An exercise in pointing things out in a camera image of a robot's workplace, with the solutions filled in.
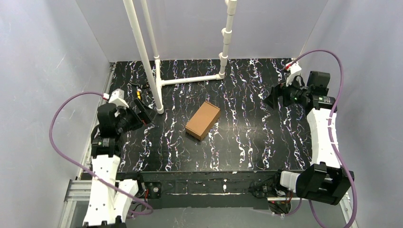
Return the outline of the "brown cardboard box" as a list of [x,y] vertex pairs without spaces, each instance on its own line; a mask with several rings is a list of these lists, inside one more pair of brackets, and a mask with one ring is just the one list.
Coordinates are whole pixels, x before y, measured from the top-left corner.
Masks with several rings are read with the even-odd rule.
[[205,101],[185,126],[186,132],[202,141],[221,114],[220,108]]

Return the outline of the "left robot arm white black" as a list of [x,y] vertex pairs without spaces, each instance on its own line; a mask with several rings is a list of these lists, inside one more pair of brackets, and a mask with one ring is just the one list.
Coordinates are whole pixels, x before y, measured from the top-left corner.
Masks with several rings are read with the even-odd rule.
[[92,181],[84,228],[124,228],[133,197],[144,188],[139,177],[117,181],[122,135],[151,123],[150,108],[136,98],[137,111],[123,99],[114,98],[98,107],[91,133]]

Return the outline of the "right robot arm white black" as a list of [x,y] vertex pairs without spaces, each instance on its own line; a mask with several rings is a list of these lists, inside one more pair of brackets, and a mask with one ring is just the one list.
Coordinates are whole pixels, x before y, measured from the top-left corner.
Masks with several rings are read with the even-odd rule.
[[272,109],[299,104],[304,108],[312,140],[312,161],[302,173],[279,171],[274,178],[274,187],[283,192],[293,192],[299,198],[337,205],[351,187],[348,176],[335,149],[338,147],[334,127],[336,111],[332,110],[336,99],[328,96],[330,74],[311,71],[308,82],[300,74],[289,75],[285,82],[272,87],[264,103]]

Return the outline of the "black small tool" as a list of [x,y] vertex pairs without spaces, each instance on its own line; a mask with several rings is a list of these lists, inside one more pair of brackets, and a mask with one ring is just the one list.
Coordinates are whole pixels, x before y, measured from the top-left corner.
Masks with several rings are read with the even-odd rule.
[[136,83],[133,83],[133,82],[129,82],[129,84],[130,85],[132,85],[132,86],[135,86],[136,88],[140,88],[140,89],[149,89],[150,88],[150,85],[148,84],[148,83],[145,83],[145,84],[136,84]]

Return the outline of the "white PVC pipe frame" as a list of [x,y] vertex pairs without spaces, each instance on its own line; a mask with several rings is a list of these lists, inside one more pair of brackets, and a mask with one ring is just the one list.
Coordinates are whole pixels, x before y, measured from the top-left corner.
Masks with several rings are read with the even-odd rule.
[[[164,112],[167,86],[226,77],[237,1],[125,0],[123,5],[157,113]],[[166,79],[162,65],[176,59],[217,59],[219,65],[200,76]]]

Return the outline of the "aluminium front rail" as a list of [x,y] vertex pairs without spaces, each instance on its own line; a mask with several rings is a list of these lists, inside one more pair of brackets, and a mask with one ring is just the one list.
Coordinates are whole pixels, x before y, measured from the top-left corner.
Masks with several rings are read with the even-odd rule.
[[[91,180],[84,173],[83,180],[69,183],[65,198],[65,208],[59,224],[60,228],[79,227],[86,213],[79,212],[76,206],[89,202]],[[144,199],[153,209],[165,208],[253,208],[264,210],[266,207],[274,214],[288,214],[296,210],[300,198],[293,193],[291,202],[285,196],[273,193],[269,187],[252,190],[252,175],[224,178],[218,173],[143,173],[144,184],[140,184],[139,198]]]

